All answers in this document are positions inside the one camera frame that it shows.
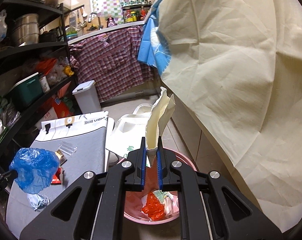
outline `teal storage box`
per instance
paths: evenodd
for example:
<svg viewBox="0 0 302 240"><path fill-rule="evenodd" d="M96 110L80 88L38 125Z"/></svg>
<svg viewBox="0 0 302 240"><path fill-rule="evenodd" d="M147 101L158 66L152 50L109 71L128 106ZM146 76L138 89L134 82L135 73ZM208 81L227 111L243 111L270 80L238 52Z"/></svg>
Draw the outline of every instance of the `teal storage box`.
<svg viewBox="0 0 302 240"><path fill-rule="evenodd" d="M29 107L36 99L43 95L38 72L17 82L7 93L6 98L12 102L18 111Z"/></svg>

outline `faucet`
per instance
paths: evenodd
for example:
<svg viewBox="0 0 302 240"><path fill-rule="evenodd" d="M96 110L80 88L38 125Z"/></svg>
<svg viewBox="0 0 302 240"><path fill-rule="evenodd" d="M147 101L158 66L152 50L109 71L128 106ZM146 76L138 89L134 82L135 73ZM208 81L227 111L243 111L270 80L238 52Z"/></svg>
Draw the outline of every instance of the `faucet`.
<svg viewBox="0 0 302 240"><path fill-rule="evenodd" d="M100 16L98 15L98 13L93 12L89 14L89 19L88 22L90 23L92 21L92 15L95 14L98 17L99 20L99 30L101 30L103 28L103 25L101 25L101 20L100 20Z"/></svg>

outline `plaid shirt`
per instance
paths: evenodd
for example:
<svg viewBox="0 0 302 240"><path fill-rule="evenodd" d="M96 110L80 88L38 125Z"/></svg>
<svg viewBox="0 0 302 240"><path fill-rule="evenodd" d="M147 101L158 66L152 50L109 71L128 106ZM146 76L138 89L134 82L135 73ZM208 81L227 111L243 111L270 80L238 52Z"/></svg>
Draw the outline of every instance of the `plaid shirt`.
<svg viewBox="0 0 302 240"><path fill-rule="evenodd" d="M100 102L154 78L153 70L137 60L141 26L106 34L107 47L104 47L99 35L69 45L78 82L95 80Z"/></svg>

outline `white trash can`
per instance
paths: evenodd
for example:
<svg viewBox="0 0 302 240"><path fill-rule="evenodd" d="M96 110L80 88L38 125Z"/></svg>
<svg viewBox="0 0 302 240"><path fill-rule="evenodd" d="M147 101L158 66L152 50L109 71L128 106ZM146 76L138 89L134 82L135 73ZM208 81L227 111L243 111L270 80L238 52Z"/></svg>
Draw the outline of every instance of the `white trash can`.
<svg viewBox="0 0 302 240"><path fill-rule="evenodd" d="M89 114L101 111L97 91L94 87L95 81L91 80L78 85L72 92L82 111Z"/></svg>

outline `white cloth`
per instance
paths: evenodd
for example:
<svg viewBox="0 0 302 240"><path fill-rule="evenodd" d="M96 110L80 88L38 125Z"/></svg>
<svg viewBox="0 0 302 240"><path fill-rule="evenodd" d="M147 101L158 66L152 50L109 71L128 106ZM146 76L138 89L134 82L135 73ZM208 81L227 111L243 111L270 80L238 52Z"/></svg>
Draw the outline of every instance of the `white cloth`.
<svg viewBox="0 0 302 240"><path fill-rule="evenodd" d="M293 227L302 217L300 3L163 0L159 31L172 53L163 82L211 133L263 212L282 232Z"/></svg>

